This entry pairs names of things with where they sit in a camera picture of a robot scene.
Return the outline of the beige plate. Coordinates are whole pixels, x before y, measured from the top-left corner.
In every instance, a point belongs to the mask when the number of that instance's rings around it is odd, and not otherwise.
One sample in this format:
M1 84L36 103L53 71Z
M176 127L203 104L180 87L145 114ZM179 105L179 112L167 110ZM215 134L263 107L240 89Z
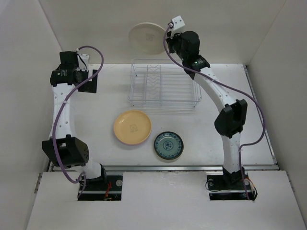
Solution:
M155 23L139 23L129 31L129 43L136 49L147 55L159 55L163 53L165 29Z

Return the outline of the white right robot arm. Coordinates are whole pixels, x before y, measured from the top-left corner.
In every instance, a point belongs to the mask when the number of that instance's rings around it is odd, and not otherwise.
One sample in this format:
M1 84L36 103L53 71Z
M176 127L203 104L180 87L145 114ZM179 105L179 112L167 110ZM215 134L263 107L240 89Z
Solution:
M214 76L209 62L199 54L200 40L196 32L185 31L171 35L167 32L164 45L169 54L175 53L182 61L184 71L209 95L219 115L214 127L221 135L224 150L222 183L232 189L242 179L244 168L239 163L241 132L245 124L246 100L233 98Z

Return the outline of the green blue floral plate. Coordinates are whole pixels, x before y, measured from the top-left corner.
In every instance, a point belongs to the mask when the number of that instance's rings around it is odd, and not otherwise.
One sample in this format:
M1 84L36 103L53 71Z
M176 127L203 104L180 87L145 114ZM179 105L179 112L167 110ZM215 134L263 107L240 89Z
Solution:
M172 161L181 156L184 150L184 142L177 133L166 131L155 138L153 147L160 158Z

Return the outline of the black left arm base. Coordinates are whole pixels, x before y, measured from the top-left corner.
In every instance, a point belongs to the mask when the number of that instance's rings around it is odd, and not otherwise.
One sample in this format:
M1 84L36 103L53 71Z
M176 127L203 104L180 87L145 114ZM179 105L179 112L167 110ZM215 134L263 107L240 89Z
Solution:
M106 173L106 177L87 179L85 188L80 183L78 201L121 201L123 173Z

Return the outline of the orange plate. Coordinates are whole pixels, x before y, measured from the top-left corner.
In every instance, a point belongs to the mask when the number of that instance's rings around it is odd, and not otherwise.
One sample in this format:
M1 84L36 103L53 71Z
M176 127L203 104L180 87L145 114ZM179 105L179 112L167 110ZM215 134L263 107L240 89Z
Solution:
M121 113L113 124L116 138L144 139L152 131L152 122L149 116L139 110L129 110Z

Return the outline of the pink plate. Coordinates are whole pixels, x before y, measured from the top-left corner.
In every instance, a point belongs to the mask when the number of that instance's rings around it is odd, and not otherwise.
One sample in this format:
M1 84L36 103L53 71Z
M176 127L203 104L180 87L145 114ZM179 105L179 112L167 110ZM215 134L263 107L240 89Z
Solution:
M144 138L144 139L120 139L118 138L117 140L128 146L136 146L136 145L140 145L146 142L147 139L148 138Z

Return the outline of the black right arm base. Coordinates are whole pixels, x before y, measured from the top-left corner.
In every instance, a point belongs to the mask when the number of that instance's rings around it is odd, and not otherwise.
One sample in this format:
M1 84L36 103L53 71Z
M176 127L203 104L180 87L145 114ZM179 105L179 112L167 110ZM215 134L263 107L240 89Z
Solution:
M239 172L238 180L229 182L224 174L209 173L205 187L209 192L211 201L224 200L251 200L255 201L258 191L248 174L244 175L244 179Z

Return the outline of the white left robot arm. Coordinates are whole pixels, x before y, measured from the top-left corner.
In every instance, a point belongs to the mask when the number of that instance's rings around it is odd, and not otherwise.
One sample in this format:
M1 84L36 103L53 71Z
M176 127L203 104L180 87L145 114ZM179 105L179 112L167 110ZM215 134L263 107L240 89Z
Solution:
M63 51L59 56L60 65L50 77L53 124L48 140L42 142L42 150L65 174L68 169L75 169L80 173L77 182L91 182L96 190L102 190L107 186L105 169L93 161L87 144L75 132L76 93L96 93L100 69L89 69L88 54Z

